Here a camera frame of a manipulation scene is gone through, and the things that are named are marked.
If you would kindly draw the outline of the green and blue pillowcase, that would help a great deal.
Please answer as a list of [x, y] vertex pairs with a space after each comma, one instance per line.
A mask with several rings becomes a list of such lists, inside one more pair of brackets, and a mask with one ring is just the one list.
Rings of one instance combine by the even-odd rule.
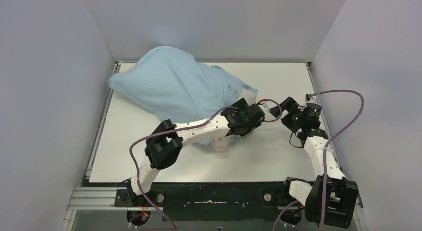
[[222, 67], [197, 62], [190, 53], [170, 46], [153, 48], [107, 83], [160, 121], [169, 119], [188, 127], [195, 121], [209, 121], [205, 127], [212, 127], [218, 110], [242, 98], [251, 105], [258, 93]]

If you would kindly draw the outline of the white pillow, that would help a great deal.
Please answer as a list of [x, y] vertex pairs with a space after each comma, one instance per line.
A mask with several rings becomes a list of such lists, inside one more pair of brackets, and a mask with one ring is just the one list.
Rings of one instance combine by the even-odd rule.
[[[256, 94], [253, 91], [247, 90], [245, 88], [242, 89], [238, 100], [245, 99], [245, 101], [251, 105], [256, 102]], [[211, 147], [218, 151], [218, 152], [224, 152], [227, 146], [233, 142], [234, 136], [226, 136], [226, 137], [215, 137], [211, 142]]]

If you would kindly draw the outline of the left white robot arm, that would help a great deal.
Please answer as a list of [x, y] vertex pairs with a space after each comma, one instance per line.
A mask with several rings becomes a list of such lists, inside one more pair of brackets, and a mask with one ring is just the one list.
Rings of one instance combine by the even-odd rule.
[[161, 122], [151, 135], [136, 141], [129, 148], [131, 157], [134, 157], [134, 147], [143, 141], [146, 144], [145, 158], [141, 164], [135, 163], [136, 175], [127, 184], [127, 197], [136, 205], [144, 203], [159, 172], [172, 166], [183, 148], [211, 140], [221, 149], [234, 137], [244, 137], [258, 128], [268, 111], [265, 103], [249, 105], [242, 98], [231, 106], [219, 109], [207, 119], [187, 123], [172, 123], [169, 119]]

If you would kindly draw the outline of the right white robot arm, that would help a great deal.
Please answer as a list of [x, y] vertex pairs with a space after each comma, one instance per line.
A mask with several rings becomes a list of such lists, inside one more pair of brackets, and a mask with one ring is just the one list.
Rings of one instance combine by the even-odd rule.
[[322, 106], [316, 103], [300, 105], [287, 97], [269, 112], [280, 117], [281, 123], [301, 142], [316, 175], [314, 181], [288, 178], [287, 187], [280, 190], [282, 202], [291, 205], [298, 201], [304, 206], [305, 218], [309, 222], [348, 228], [358, 186], [346, 178], [329, 147], [329, 137], [320, 127]]

